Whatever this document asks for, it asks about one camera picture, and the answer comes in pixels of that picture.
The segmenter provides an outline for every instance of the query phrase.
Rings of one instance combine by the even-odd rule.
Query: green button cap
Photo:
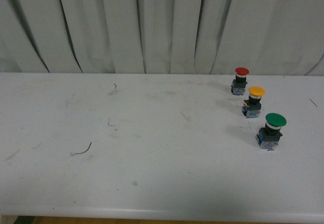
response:
[[[287,120],[280,114],[270,113],[265,116],[265,119],[269,124],[274,127],[282,127],[286,125]]]

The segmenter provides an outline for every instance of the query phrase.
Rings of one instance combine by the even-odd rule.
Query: wooden floor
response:
[[[36,217],[33,224],[248,224],[247,222],[205,222],[168,220],[128,220],[69,217]]]

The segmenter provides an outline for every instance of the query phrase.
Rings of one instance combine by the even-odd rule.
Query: table surface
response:
[[[254,119],[234,77],[0,73],[0,214],[323,223],[324,77],[248,76]]]

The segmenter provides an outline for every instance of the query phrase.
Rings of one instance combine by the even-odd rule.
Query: curtain fold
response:
[[[103,0],[62,0],[75,56],[84,73],[115,73]]]
[[[0,71],[324,75],[324,0],[0,0]]]
[[[175,0],[139,0],[146,73],[170,73]]]
[[[103,0],[117,73],[144,73],[137,0]]]
[[[0,0],[0,71],[47,72],[9,0]]]
[[[210,74],[231,0],[204,0],[195,51],[195,72]]]
[[[201,0],[175,0],[171,73],[194,74],[194,53]]]
[[[50,72],[81,72],[68,41],[60,0],[19,0]]]

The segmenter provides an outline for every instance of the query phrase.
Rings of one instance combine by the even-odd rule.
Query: yellow button cap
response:
[[[253,96],[263,96],[265,94],[265,90],[259,86],[251,86],[249,92]]]

